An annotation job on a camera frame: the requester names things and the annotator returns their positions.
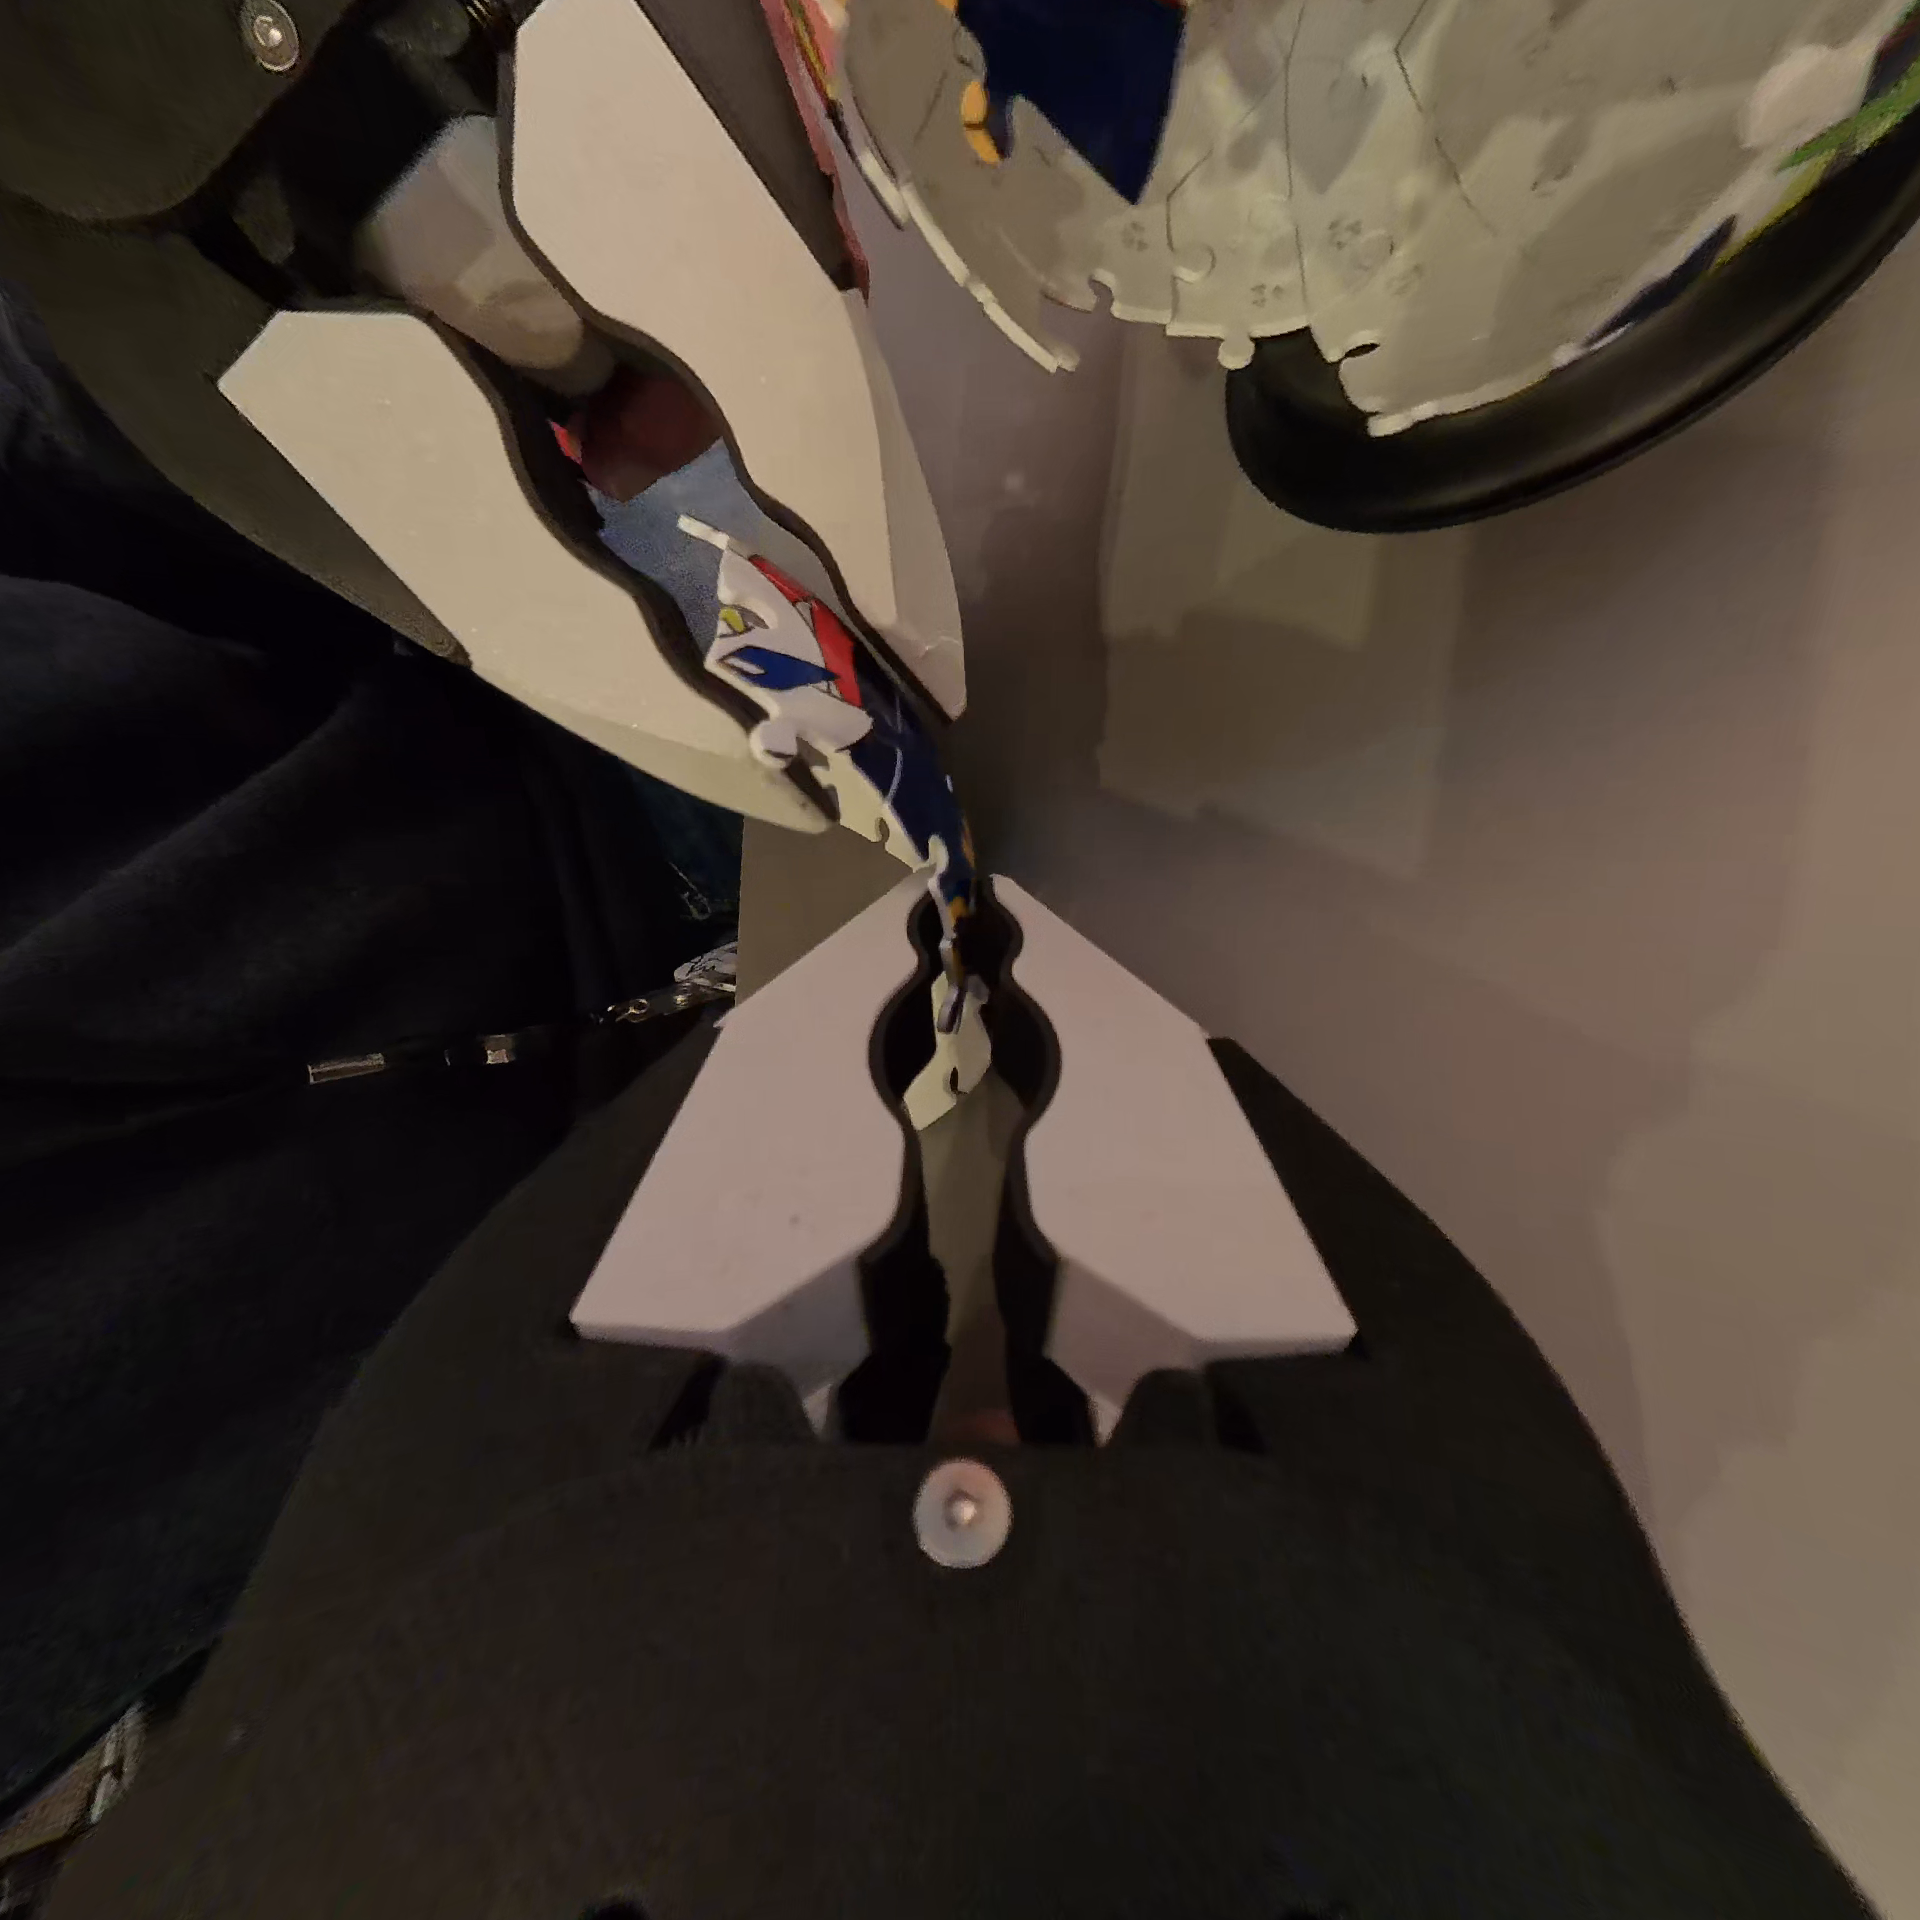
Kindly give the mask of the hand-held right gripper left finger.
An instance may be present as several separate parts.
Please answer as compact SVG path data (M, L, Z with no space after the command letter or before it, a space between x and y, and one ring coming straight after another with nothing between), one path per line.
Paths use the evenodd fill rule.
M949 1287L882 1058L924 902L901 881L716 1026L570 1307L578 1337L773 1369L857 1443L928 1435ZM934 910L929 931L936 953Z

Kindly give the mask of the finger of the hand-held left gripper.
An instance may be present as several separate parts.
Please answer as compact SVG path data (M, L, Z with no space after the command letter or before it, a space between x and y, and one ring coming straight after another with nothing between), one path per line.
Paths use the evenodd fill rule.
M759 5L533 5L506 198L606 334L701 391L759 505L943 717L966 708L938 515Z
M502 164L496 119L452 119L350 243L374 299L278 311L220 389L485 684L695 801L825 833L818 786L752 754L752 707L604 542L560 426L656 366L535 262Z

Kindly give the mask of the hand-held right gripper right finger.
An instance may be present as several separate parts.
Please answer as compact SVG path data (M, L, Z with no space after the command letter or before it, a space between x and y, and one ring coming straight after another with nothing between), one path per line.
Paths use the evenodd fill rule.
M992 1062L1017 1101L992 1273L1023 1441L1105 1443L1153 1373L1356 1342L1209 1034L1001 875Z

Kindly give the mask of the single white puzzle piece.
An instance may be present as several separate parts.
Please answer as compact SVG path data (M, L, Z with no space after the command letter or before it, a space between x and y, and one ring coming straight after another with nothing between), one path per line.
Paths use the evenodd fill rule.
M916 1134L964 1101L992 1066L989 985L964 959L933 951L933 906L908 922L916 973L886 1025L882 1058Z

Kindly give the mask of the curved puzzle piece strip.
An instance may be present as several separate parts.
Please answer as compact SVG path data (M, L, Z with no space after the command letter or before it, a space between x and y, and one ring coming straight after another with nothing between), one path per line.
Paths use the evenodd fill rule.
M975 865L934 737L821 595L701 519L681 515L678 530L717 551L703 662L757 703L754 758L830 790L844 828L920 875L952 945Z

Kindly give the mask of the colourful puzzle ball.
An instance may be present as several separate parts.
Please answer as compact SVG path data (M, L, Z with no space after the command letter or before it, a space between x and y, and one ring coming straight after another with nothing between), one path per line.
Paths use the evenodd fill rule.
M760 5L993 326L1304 337L1365 430L1510 399L1828 205L1914 129L1914 5Z

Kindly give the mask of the black ball stand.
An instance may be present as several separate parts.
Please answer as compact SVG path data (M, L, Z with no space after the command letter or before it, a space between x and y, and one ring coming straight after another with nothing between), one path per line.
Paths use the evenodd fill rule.
M1304 337L1225 380L1231 458L1277 509L1391 537L1577 489L1718 409L1818 329L1914 227L1914 129L1612 343L1538 387L1373 436Z

